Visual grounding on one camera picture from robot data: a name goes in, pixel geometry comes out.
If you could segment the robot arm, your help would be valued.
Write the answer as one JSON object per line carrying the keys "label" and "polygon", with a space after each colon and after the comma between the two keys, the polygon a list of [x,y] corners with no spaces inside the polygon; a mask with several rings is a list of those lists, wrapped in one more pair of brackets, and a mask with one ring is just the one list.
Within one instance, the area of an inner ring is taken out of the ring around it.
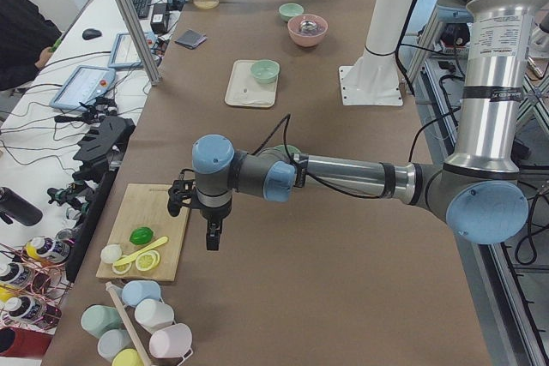
{"label": "robot arm", "polygon": [[443,164],[396,166],[266,146],[247,153],[222,135],[206,135],[192,148],[190,199],[208,222],[208,249],[219,247],[234,193],[286,201],[307,178],[355,198],[424,208],[472,243],[500,243],[523,227],[529,206],[510,154],[534,16],[547,0],[439,2],[473,17],[457,141]]}

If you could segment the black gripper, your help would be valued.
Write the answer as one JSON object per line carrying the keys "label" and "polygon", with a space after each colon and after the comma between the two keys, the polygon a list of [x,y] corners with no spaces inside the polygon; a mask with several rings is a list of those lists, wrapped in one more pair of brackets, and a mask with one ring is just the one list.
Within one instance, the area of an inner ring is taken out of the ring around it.
{"label": "black gripper", "polygon": [[217,251],[219,249],[222,220],[225,219],[231,211],[232,203],[230,201],[218,207],[201,206],[201,215],[208,221],[206,234],[207,250]]}

